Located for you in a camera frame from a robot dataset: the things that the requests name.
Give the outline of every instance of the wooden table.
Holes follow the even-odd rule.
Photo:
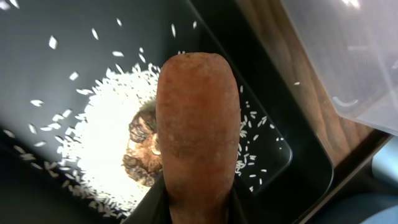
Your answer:
[[[337,115],[280,0],[236,2],[337,167],[373,129]]]

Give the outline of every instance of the pile of rice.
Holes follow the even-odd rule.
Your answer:
[[[129,178],[123,167],[128,124],[155,98],[160,68],[150,63],[142,71],[137,63],[132,72],[123,72],[116,67],[119,72],[107,69],[106,78],[96,80],[84,113],[76,116],[81,121],[73,137],[65,138],[61,153],[64,160],[77,162],[81,174],[75,180],[79,190],[98,203],[92,207],[102,203],[128,216],[149,190]]]

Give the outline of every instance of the rice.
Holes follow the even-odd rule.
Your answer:
[[[10,0],[10,3],[15,6],[17,9],[19,9],[19,4],[17,2],[17,0]]]
[[[25,154],[25,150],[23,150],[23,148],[19,147],[19,146],[14,146],[14,149],[17,150],[19,153],[21,154]]]
[[[69,79],[72,81],[75,81],[79,77],[79,74],[77,72],[73,72],[70,76]]]
[[[68,171],[68,170],[71,170],[71,168],[70,168],[70,167],[60,167],[60,170],[62,170],[62,171]]]
[[[56,49],[57,48],[57,45],[58,45],[58,41],[56,40],[56,38],[54,37],[54,36],[50,36],[50,40],[49,40],[49,46],[52,48],[52,49]]]
[[[172,33],[173,33],[173,37],[175,38],[175,27],[174,27],[174,24],[172,24]]]
[[[70,183],[70,181],[69,181],[69,180],[66,180],[66,181],[62,184],[61,187],[62,187],[62,188],[68,187],[69,183]]]
[[[63,117],[62,115],[56,114],[56,115],[54,115],[54,117],[52,118],[52,121],[57,122],[57,121],[63,120],[63,119],[64,119],[64,117]]]
[[[112,54],[115,57],[124,57],[124,54],[120,51],[114,51],[114,52],[112,52]]]
[[[31,162],[30,164],[32,165],[32,167],[35,167],[36,169],[40,169],[40,170],[42,170],[42,169],[43,169],[43,167],[41,167],[41,166],[37,165],[37,164],[36,164],[36,163],[34,163],[34,162]]]
[[[71,113],[72,113],[71,109],[66,109],[65,112],[62,113],[62,116],[64,118],[68,118]]]
[[[61,128],[61,124],[59,124],[59,123],[52,123],[52,124],[49,124],[49,127],[58,130],[58,129]]]
[[[59,174],[56,173],[56,172],[54,172],[54,171],[52,171],[52,170],[49,170],[49,174],[50,174],[50,176],[51,176],[52,178],[57,178],[57,177],[59,177]]]
[[[93,33],[93,36],[94,36],[94,38],[95,38],[96,40],[99,40],[97,31],[96,31],[94,28],[91,29],[91,33]]]
[[[116,18],[116,22],[118,23],[119,27],[121,27],[121,26],[122,26],[122,21],[120,21],[120,19],[119,19],[119,18]]]
[[[43,127],[43,128],[40,128],[40,130],[42,130],[42,131],[51,131],[52,128],[51,127]]]
[[[20,155],[22,157],[22,160],[24,161],[33,161],[36,160],[36,158],[33,156],[33,154],[31,153],[27,153],[27,154],[22,154]]]
[[[57,140],[59,143],[63,143],[63,139],[60,136],[54,136],[55,140]]]
[[[42,146],[45,146],[45,145],[46,145],[46,142],[45,142],[45,141],[40,141],[40,142],[34,144],[33,146],[35,146],[35,147],[42,147]]]
[[[72,175],[68,174],[68,173],[65,174],[65,177],[68,177],[71,180],[75,180],[75,178]]]
[[[142,54],[138,54],[138,56],[142,60],[142,62],[146,63],[146,60],[145,60],[144,56],[142,56]]]
[[[7,134],[8,137],[10,138],[15,138],[15,134],[11,132],[10,130],[3,130],[4,134]]]

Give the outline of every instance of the clear plastic container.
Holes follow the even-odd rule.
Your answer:
[[[282,2],[340,116],[398,135],[398,1]]]

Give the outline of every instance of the black tray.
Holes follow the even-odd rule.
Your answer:
[[[81,113],[87,97],[75,89],[90,88],[104,77],[107,67],[116,71],[115,63],[130,70],[140,62],[139,47],[144,48],[147,62],[155,65],[162,65],[178,51],[213,52],[231,64],[238,86],[243,86],[242,120],[246,115],[252,122],[252,128],[245,127],[248,134],[241,139],[243,151],[238,157],[244,160],[246,153],[257,156],[254,166],[242,170],[246,185],[253,186],[271,210],[294,208],[283,215],[285,222],[297,218],[327,190],[333,171],[325,152],[232,1],[20,0],[19,5],[21,9],[0,11],[0,30],[4,31],[0,35],[0,125],[17,136],[16,140],[2,140],[14,154],[12,147],[17,144],[34,153],[38,164],[43,163],[39,158],[59,161],[54,136],[63,136],[76,119],[71,116],[61,121],[60,130],[38,135],[31,134],[27,125],[45,126],[54,114],[67,108],[74,115]],[[117,25],[117,17],[122,27]],[[171,24],[176,27],[176,38]],[[91,34],[93,27],[99,40]],[[56,50],[48,47],[51,35],[58,39]],[[113,50],[122,51],[125,57],[112,56]],[[74,71],[80,74],[77,82],[68,79]],[[34,108],[29,103],[33,99],[43,100],[45,109]],[[250,117],[251,111],[257,112],[255,119]],[[266,123],[258,128],[265,116]],[[39,140],[47,145],[38,150],[32,145]]]

